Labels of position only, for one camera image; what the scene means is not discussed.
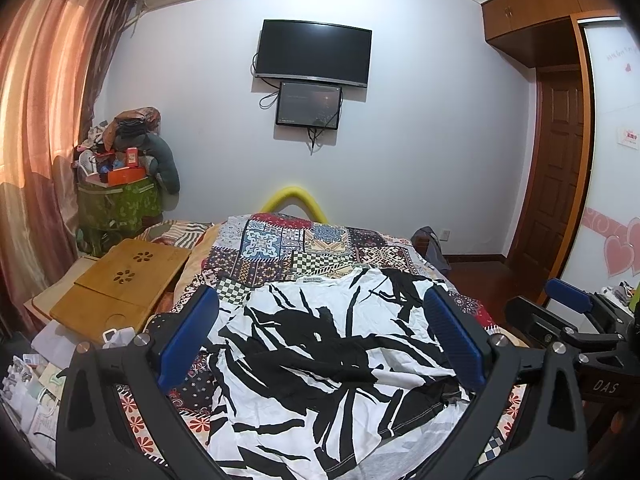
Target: wall-mounted tv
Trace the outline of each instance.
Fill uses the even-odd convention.
[[[264,20],[255,75],[366,87],[370,55],[364,28]]]
[[[342,88],[339,86],[281,82],[276,124],[337,130]]]

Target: pink heart decal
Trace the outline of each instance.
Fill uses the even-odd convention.
[[[629,270],[636,259],[636,252],[629,244],[623,244],[617,236],[610,236],[604,242],[604,261],[609,277]]]
[[[640,218],[633,218],[626,230],[626,241],[634,248],[636,257],[632,265],[634,276],[640,274]]]

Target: white and black patterned shirt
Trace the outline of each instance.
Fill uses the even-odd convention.
[[[233,476],[334,479],[460,399],[424,316],[431,286],[357,269],[271,283],[231,306],[210,335],[210,455]]]

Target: tv screen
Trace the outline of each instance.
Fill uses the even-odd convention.
[[[276,124],[337,130],[341,101],[342,88],[339,86],[283,81]]]
[[[366,87],[370,54],[370,30],[264,20],[255,75]]]

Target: curtain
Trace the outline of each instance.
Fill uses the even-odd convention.
[[[0,41],[0,266],[22,304],[77,257],[72,173],[88,67],[110,0],[24,0]]]
[[[120,35],[127,22],[127,18],[137,0],[110,0],[102,25],[98,31],[94,53],[89,65],[87,84],[82,100],[82,117],[80,138],[86,139],[89,129],[94,122],[94,105],[100,95],[107,69],[113,59],[118,46]]]
[[[12,333],[12,327],[18,325],[16,321],[16,314],[14,308],[11,306],[9,300],[9,292],[6,290],[6,283],[4,282],[4,276],[2,275],[2,269],[0,269],[0,335],[4,338],[9,338]]]

